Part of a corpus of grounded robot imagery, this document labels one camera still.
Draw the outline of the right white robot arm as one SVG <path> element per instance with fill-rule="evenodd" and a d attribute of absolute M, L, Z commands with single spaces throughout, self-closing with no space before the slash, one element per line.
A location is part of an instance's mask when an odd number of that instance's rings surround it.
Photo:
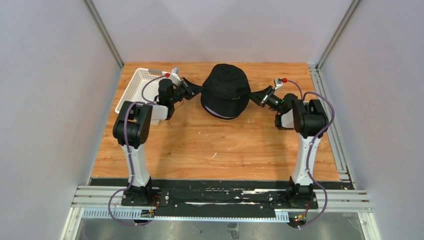
<path fill-rule="evenodd" d="M 329 118 L 320 100 L 305 102 L 293 93 L 279 98 L 272 86 L 252 92 L 249 97 L 258 106 L 276 111 L 276 128 L 293 129 L 297 133 L 296 164 L 285 195 L 286 203 L 297 209 L 313 197 L 315 158 L 321 138 L 329 127 Z"/>

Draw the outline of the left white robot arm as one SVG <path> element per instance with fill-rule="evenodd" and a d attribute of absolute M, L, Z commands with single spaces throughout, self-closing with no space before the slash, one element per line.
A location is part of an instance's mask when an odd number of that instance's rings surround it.
<path fill-rule="evenodd" d="M 175 103 L 190 100 L 202 91 L 202 87 L 184 77 L 178 83 L 160 77 L 150 100 L 142 95 L 142 101 L 123 102 L 112 134 L 122 147 L 128 166 L 128 186 L 122 190 L 127 199 L 142 207 L 153 201 L 152 178 L 147 169 L 145 143 L 150 133 L 152 120 L 169 120 L 175 112 Z"/>

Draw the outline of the cream straw-coloured bucket hat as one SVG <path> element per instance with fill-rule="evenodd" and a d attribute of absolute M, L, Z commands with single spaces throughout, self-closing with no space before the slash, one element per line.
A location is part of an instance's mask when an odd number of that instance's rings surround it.
<path fill-rule="evenodd" d="M 226 117 L 239 117 L 250 101 L 251 88 L 248 78 L 241 68 L 232 64 L 216 64 L 203 82 L 202 88 L 202 108 L 207 106 Z"/>

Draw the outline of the lavender bucket hat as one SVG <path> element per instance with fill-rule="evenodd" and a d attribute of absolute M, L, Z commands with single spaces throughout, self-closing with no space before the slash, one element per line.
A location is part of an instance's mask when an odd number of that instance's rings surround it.
<path fill-rule="evenodd" d="M 207 107 L 206 105 L 204 106 L 204 109 L 205 109 L 205 110 L 206 110 L 209 114 L 211 114 L 212 116 L 217 117 L 217 118 L 219 118 L 219 119 L 223 119 L 223 120 L 232 120 L 232 119 L 235 119 L 235 118 L 236 118 L 236 116 L 223 116 L 223 115 L 221 115 L 221 114 L 219 114 L 219 113 L 217 113 L 217 112 L 213 111 L 211 108 Z"/>

